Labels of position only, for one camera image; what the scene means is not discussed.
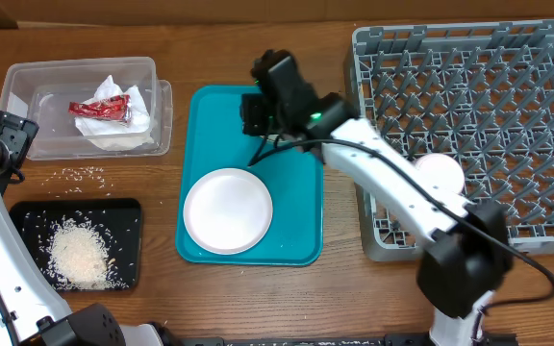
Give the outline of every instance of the plastic bin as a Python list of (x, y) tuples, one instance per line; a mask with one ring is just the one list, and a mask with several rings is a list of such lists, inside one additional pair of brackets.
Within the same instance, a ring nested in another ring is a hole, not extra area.
[[(70, 102), (84, 102), (109, 76), (121, 89), (138, 86), (151, 117), (145, 132), (83, 136), (67, 112)], [(162, 88), (151, 58), (106, 58), (58, 62), (17, 63), (10, 67), (1, 93), (0, 110), (23, 116), (39, 124), (39, 132), (27, 155), (31, 160), (64, 160), (131, 157), (164, 154), (171, 128), (163, 119)], [(152, 143), (125, 151), (98, 148), (91, 139), (128, 139), (151, 136)]]

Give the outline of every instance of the white napkin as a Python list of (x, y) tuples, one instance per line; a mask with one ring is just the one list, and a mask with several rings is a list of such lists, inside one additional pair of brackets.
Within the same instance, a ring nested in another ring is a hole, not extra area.
[[(149, 112), (144, 105), (144, 100), (140, 95), (139, 88), (132, 86), (125, 93), (121, 88), (113, 82), (113, 76), (108, 76), (95, 90), (93, 98), (83, 102), (84, 104), (90, 104), (106, 98), (111, 98), (117, 95), (130, 95), (129, 107), (132, 112), (132, 119), (129, 125), (124, 125), (116, 121), (108, 120), (96, 120), (89, 119), (81, 116), (77, 116), (74, 119), (76, 128), (83, 134), (83, 136), (100, 136), (100, 135), (118, 135), (118, 134), (137, 134), (143, 133), (149, 129), (151, 125), (151, 118)], [(131, 150), (144, 143), (153, 143), (153, 138), (150, 134), (130, 136), (130, 137), (114, 137), (104, 139), (90, 139), (96, 147), (108, 150)]]

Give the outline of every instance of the gray dish rack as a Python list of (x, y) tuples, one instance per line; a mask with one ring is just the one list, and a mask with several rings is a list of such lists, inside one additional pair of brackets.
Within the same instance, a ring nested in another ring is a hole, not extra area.
[[(554, 254), (554, 20), (364, 27), (345, 62), (350, 100), (395, 150), (457, 160), (463, 194), (504, 207), (520, 251)], [(372, 260), (416, 240), (357, 186)]]

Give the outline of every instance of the plastic tray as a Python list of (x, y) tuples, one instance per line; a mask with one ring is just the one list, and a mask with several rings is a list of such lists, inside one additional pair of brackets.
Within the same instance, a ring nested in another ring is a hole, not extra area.
[[(126, 135), (83, 136), (67, 113), (69, 102), (93, 96), (109, 76), (121, 89), (136, 85), (151, 117), (145, 132)], [(167, 152), (172, 127), (172, 92), (158, 81), (151, 58), (107, 58), (58, 62), (17, 63), (10, 67), (1, 93), (0, 110), (26, 117), (40, 130), (27, 157), (30, 160), (64, 160), (162, 155)], [(106, 151), (90, 139), (130, 139), (150, 136), (132, 150)]]
[[(360, 28), (345, 68), (397, 151), (453, 157), (465, 196), (503, 205), (513, 246), (554, 254), (554, 20)], [(365, 253), (415, 259), (414, 237), (358, 192)]]
[[(247, 168), (261, 140), (242, 134), (239, 107), (255, 86), (205, 86), (193, 95), (189, 111), (176, 246), (188, 261), (222, 264), (308, 265), (322, 250), (322, 165), (312, 155), (287, 151)], [(210, 253), (189, 237), (183, 205), (193, 184), (220, 168), (245, 169), (268, 188), (273, 218), (264, 238), (236, 255)]]
[[(10, 209), (10, 219), (20, 232), (29, 254), (42, 273), (48, 267), (50, 258), (39, 248), (48, 245), (46, 239), (52, 232), (51, 222), (61, 222), (62, 218), (73, 218), (78, 223), (91, 221), (91, 224), (96, 226), (95, 231), (102, 235), (107, 245), (110, 246), (109, 259), (115, 259), (116, 265), (113, 275), (127, 287), (106, 290), (132, 289), (138, 283), (142, 209), (137, 200), (124, 198), (15, 204)], [(109, 235), (105, 234), (106, 230), (110, 230)], [(58, 282), (55, 278), (44, 274), (44, 279), (58, 292), (64, 291), (58, 289)]]

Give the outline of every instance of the rice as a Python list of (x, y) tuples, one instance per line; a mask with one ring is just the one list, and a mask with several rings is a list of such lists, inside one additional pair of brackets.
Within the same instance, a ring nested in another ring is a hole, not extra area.
[(71, 218), (62, 222), (53, 223), (49, 245), (41, 250), (50, 255), (42, 272), (57, 279), (54, 287), (63, 290), (127, 288), (116, 277), (115, 258), (109, 259), (110, 246), (95, 231), (95, 226), (90, 221), (78, 224)]

